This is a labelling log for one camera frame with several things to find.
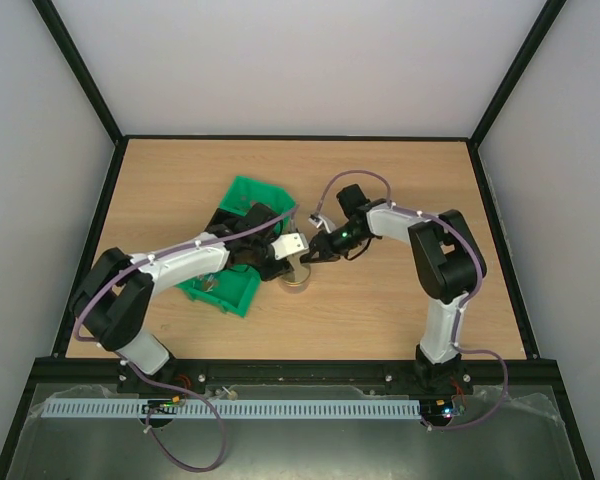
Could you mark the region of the gold jar lid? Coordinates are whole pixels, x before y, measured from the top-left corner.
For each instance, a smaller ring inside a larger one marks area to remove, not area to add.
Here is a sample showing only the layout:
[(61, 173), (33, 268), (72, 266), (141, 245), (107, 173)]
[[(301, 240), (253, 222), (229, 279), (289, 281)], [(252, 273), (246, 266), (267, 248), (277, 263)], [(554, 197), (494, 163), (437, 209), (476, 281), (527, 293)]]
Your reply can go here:
[(287, 281), (303, 281), (310, 279), (311, 268), (309, 265), (303, 264), (299, 255), (289, 256), (287, 261), (290, 264), (290, 271), (280, 277)]

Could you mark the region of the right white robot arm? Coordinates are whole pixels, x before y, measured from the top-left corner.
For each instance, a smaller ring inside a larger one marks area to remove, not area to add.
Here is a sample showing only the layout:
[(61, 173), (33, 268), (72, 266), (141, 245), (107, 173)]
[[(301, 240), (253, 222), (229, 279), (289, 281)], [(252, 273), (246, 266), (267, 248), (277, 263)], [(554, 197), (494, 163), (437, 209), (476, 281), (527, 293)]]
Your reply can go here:
[(388, 199), (372, 201), (357, 184), (345, 187), (336, 198), (347, 222), (335, 226), (317, 206), (310, 222), (319, 232), (301, 262), (350, 260), (353, 249), (366, 250), (373, 240), (384, 237), (409, 246), (417, 278), (429, 297), (425, 332), (416, 346), (415, 376), (423, 389), (440, 390), (460, 369), (459, 338), (466, 307), (487, 273), (464, 216), (457, 210), (430, 214)]

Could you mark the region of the green black bin set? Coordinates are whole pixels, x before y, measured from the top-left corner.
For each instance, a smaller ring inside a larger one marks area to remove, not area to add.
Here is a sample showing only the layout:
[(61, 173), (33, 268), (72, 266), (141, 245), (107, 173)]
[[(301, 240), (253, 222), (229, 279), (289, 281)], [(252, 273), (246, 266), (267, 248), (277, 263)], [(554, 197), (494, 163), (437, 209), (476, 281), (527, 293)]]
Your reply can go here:
[[(295, 205), (295, 200), (283, 188), (237, 176), (209, 224), (223, 225), (238, 233), (276, 218)], [(177, 287), (191, 301), (201, 301), (223, 313), (245, 317), (260, 284), (256, 269), (240, 265), (186, 280)]]

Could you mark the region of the clear glass jar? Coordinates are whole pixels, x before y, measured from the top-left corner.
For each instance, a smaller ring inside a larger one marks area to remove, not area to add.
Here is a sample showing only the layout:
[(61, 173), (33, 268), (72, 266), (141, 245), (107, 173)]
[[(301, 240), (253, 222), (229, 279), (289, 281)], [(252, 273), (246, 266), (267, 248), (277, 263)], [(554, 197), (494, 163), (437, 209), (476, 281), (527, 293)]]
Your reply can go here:
[(279, 284), (282, 290), (288, 294), (301, 294), (308, 289), (310, 281), (308, 279), (303, 281), (287, 281), (281, 279)]

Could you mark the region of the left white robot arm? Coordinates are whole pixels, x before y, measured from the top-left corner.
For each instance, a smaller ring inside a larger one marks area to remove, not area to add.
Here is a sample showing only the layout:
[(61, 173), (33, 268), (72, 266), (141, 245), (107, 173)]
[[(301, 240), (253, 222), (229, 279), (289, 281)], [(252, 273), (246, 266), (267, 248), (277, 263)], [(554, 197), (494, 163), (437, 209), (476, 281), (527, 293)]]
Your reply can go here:
[(70, 301), (72, 336), (115, 354), (147, 376), (174, 361), (171, 351), (144, 326), (152, 300), (187, 280), (247, 265), (261, 277), (289, 270), (288, 258), (306, 247), (297, 232), (286, 233), (297, 206), (278, 214), (262, 203), (231, 215), (184, 242), (127, 254), (114, 247), (93, 264)]

